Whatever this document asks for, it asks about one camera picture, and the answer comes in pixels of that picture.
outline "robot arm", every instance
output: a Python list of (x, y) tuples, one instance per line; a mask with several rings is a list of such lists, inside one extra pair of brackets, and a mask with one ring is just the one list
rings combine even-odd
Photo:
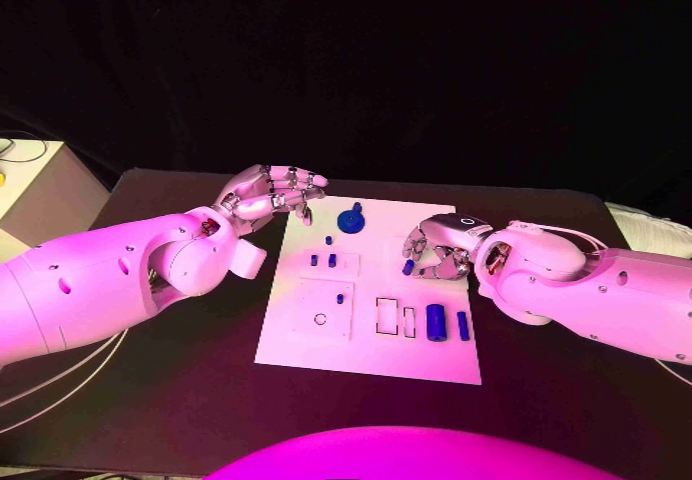
[(322, 198), (324, 177), (255, 165), (211, 207), (52, 240), (0, 264), (0, 365), (75, 348), (208, 293), (231, 270), (254, 278), (267, 252), (239, 237)]
[[(438, 255), (440, 265), (418, 269), (418, 277), (461, 278), (471, 262), (479, 293), (515, 320), (531, 325), (555, 320), (594, 341), (692, 364), (692, 261), (607, 248), (580, 232), (525, 222), (497, 232), (482, 223), (479, 233), (477, 222), (435, 215), (414, 229), (404, 256), (420, 259), (430, 244), (456, 252)], [(594, 251), (584, 253), (548, 230), (577, 234)]]

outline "white cable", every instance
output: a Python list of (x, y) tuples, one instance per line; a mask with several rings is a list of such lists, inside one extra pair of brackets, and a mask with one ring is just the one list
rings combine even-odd
[(668, 370), (668, 373), (672, 373), (679, 380), (682, 380), (689, 386), (692, 386), (692, 382), (678, 373), (673, 371), (673, 369), (660, 361), (655, 358), (656, 363)]
[(118, 343), (112, 347), (111, 353), (105, 357), (105, 360), (101, 362), (101, 365), (94, 370), (92, 374), (87, 377), (87, 380), (84, 380), (84, 382), (74, 388), (74, 390), (50, 406), (48, 406), (39, 413), (32, 415), (29, 418), (25, 418), (25, 420), (17, 422), (14, 425), (12, 425), (7, 428), (4, 428), (3, 430), (0, 430), (0, 434), (9, 432), (12, 429), (17, 428), (20, 425), (30, 422), (35, 418), (40, 417), (40, 415), (43, 415), (49, 410), (52, 410), (78, 392), (78, 390), (84, 387), (84, 385), (87, 385), (88, 381), (95, 377), (97, 373), (101, 371), (105, 364), (108, 363), (108, 360), (111, 359), (112, 354), (118, 350), (120, 344), (123, 343), (123, 339), (125, 338), (125, 334), (127, 334), (127, 330), (123, 332), (123, 335), (120, 336)]
[(36, 392), (38, 390), (40, 390), (43, 387), (46, 387), (48, 385), (50, 385), (56, 380), (59, 380), (65, 375), (68, 375), (69, 373), (72, 373), (102, 351), (104, 351), (104, 348), (112, 343), (112, 341), (115, 340), (115, 337), (120, 335), (120, 332), (108, 339), (108, 341), (97, 348), (97, 350), (94, 350), (94, 352), (91, 353), (91, 355), (75, 365), (72, 366), (72, 368), (69, 368), (68, 370), (65, 370), (61, 374), (58, 374), (50, 380), (46, 380), (42, 384), (36, 385), (33, 388), (30, 388), (29, 390), (26, 390), (26, 392), (22, 392), (19, 395), (14, 395), (12, 398), (9, 398), (7, 400), (4, 400), (3, 402), (0, 402), (0, 407), (4, 407), (6, 405), (9, 405), (12, 402), (14, 402), (16, 400), (19, 400), (20, 398), (26, 397), (30, 393)]
[(582, 232), (578, 232), (577, 230), (569, 230), (568, 228), (551, 227), (548, 225), (538, 225), (538, 224), (533, 224), (533, 225), (538, 228), (542, 228), (544, 230), (555, 230), (557, 232), (565, 232), (565, 233), (571, 233), (572, 235), (577, 235), (591, 243), (595, 250), (598, 250), (598, 247), (608, 248), (607, 245), (597, 238), (594, 238), (591, 235), (587, 235)]

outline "robotic hand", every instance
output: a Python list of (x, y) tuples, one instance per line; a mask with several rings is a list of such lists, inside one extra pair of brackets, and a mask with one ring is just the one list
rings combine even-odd
[(208, 293), (231, 270), (254, 278), (267, 252), (239, 237), (274, 212), (311, 223), (327, 180), (255, 165), (199, 207), (49, 241), (0, 264), (0, 366), (75, 348)]
[[(584, 253), (549, 230), (580, 236), (594, 250)], [(458, 280), (473, 263), (479, 293), (515, 320), (545, 325), (555, 319), (582, 337), (692, 364), (691, 260), (607, 248), (581, 232), (519, 221), (493, 232), (457, 213), (421, 222), (404, 257), (418, 261), (425, 247), (441, 262), (415, 277)]]

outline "black table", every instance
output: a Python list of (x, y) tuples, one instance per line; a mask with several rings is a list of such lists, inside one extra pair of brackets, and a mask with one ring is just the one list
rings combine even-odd
[[(231, 175), (133, 170), (94, 228), (185, 212), (215, 199)], [(456, 205), (496, 227), (513, 219), (581, 230), (626, 247), (610, 213), (568, 190), (335, 180), (329, 193)], [(470, 301), (483, 385), (254, 363), (285, 227), (249, 240), (270, 251), (258, 278), (228, 275), (130, 331), (92, 382), (43, 417), (0, 435), (0, 464), (203, 475), (260, 448), (317, 431), (414, 425), (482, 432), (562, 453), (627, 478), (688, 476), (692, 389), (653, 360), (532, 327), (476, 293)], [(94, 346), (0, 373), (0, 398), (62, 371)], [(0, 411), (1, 425), (48, 405), (94, 365)]]

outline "black backdrop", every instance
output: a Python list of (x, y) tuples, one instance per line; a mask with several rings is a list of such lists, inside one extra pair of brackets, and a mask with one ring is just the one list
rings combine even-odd
[(686, 12), (477, 3), (4, 0), (0, 127), (63, 139), (107, 185), (296, 164), (689, 223)]

